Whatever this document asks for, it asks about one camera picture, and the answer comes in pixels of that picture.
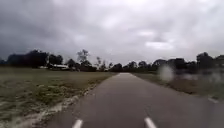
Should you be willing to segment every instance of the cloudy sky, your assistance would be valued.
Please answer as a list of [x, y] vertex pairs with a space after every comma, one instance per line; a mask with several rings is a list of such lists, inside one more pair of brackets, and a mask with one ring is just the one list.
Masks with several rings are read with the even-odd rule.
[[0, 57], [40, 49], [113, 62], [224, 54], [222, 0], [0, 0]]

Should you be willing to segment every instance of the dark cloud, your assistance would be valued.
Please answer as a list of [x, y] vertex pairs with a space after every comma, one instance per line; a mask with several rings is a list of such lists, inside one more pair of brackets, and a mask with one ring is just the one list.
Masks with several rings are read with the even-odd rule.
[[220, 0], [0, 0], [0, 56], [41, 49], [91, 60], [222, 54], [224, 4]]

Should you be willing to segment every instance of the asphalt road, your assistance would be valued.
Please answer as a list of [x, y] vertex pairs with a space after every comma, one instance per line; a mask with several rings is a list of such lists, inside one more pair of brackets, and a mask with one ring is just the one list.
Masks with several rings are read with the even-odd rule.
[[150, 117], [157, 128], [223, 128], [224, 105], [144, 81], [129, 73], [113, 76], [65, 111], [46, 128], [145, 128]]

